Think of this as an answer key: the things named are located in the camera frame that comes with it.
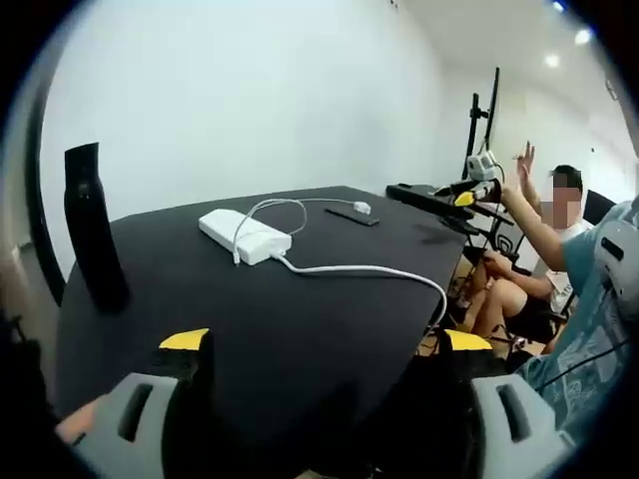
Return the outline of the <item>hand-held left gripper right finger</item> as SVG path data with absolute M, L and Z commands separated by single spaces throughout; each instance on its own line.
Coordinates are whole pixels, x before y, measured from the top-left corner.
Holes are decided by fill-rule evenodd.
M 443 329 L 438 358 L 464 421 L 468 478 L 547 478 L 574 448 L 555 412 L 480 336 Z

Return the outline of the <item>person's right hand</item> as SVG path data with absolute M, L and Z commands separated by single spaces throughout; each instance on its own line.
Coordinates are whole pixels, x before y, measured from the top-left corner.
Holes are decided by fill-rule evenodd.
M 529 141 L 526 142 L 523 153 L 515 158 L 516 173 L 521 192 L 531 204 L 535 203 L 537 200 L 537 192 L 532 184 L 530 176 L 534 158 L 535 147 Z

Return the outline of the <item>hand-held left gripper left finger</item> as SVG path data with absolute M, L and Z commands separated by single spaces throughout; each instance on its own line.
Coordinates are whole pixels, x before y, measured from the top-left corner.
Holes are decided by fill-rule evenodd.
M 74 447 L 100 478 L 185 478 L 209 442 L 213 335 L 164 339 L 104 397 Z

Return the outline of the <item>person's left hand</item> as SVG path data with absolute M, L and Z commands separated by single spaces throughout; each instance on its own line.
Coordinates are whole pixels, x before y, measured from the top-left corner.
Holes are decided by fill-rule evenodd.
M 60 421 L 55 428 L 57 435 L 69 444 L 80 439 L 91 429 L 95 411 L 103 398 L 104 395 L 98 396 Z

